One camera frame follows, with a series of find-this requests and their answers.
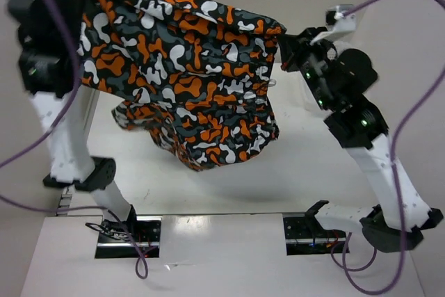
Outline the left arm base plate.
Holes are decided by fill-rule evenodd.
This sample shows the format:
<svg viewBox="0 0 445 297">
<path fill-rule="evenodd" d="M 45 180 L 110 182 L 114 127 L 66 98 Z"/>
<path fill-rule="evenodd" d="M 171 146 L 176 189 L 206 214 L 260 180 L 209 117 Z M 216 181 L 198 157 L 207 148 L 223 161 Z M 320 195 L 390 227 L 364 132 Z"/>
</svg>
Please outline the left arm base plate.
<svg viewBox="0 0 445 297">
<path fill-rule="evenodd" d="M 139 231 L 134 240 L 145 258 L 157 258 L 160 251 L 161 216 L 139 216 Z M 99 234 L 95 259 L 137 258 L 138 253 L 125 236 L 109 237 Z"/>
</svg>

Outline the orange camouflage shorts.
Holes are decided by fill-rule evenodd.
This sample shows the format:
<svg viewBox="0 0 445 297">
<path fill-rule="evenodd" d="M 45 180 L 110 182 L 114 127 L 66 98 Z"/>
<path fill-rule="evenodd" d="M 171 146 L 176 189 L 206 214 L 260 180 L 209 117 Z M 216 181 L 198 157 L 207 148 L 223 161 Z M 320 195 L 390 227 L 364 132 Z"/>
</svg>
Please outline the orange camouflage shorts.
<svg viewBox="0 0 445 297">
<path fill-rule="evenodd" d="M 190 169 L 243 163 L 280 134 L 268 88 L 285 30 L 213 0 L 86 0 L 82 82 Z"/>
</svg>

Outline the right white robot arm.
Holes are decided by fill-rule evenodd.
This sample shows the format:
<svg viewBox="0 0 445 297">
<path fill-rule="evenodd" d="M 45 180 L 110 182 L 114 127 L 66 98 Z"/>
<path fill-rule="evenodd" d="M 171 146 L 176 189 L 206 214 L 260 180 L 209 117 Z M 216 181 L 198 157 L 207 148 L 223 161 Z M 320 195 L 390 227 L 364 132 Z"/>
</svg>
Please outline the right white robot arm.
<svg viewBox="0 0 445 297">
<path fill-rule="evenodd" d="M 421 199 L 390 152 L 389 127 L 364 95 L 378 80 L 371 59 L 355 48 L 340 51 L 326 38 L 315 41 L 326 31 L 279 36 L 282 70 L 300 72 L 318 107 L 329 111 L 325 125 L 365 174 L 378 204 L 342 207 L 321 200 L 306 211 L 305 229 L 312 236 L 327 230 L 362 234 L 385 253 L 413 250 L 423 241 L 422 232 L 437 227 L 444 215 Z"/>
</svg>

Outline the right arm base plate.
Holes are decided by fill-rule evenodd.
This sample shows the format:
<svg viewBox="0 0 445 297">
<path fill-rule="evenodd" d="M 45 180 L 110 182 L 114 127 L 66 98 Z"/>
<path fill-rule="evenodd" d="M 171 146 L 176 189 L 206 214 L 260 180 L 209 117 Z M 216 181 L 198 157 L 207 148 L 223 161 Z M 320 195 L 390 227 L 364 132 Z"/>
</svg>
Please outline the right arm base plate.
<svg viewBox="0 0 445 297">
<path fill-rule="evenodd" d="M 325 230 L 318 223 L 310 223 L 303 214 L 283 216 L 286 253 L 292 255 L 324 255 L 331 249 L 341 252 L 346 233 Z"/>
</svg>

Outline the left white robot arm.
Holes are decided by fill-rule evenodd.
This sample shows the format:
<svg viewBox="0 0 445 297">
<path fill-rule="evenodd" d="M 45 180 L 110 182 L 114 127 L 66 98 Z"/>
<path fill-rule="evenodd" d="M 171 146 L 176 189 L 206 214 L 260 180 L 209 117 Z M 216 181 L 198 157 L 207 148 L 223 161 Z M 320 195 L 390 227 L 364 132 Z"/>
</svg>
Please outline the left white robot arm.
<svg viewBox="0 0 445 297">
<path fill-rule="evenodd" d="M 101 26 L 88 26 L 83 14 L 91 0 L 7 0 L 17 22 L 22 48 L 17 65 L 22 83 L 38 114 L 51 157 L 48 188 L 73 186 L 91 194 L 104 220 L 92 229 L 114 240 L 136 238 L 139 224 L 134 207 L 118 189 L 112 158 L 93 157 L 88 151 L 78 98 L 81 79 L 96 75 L 87 53 Z M 94 33 L 93 38 L 87 32 Z"/>
</svg>

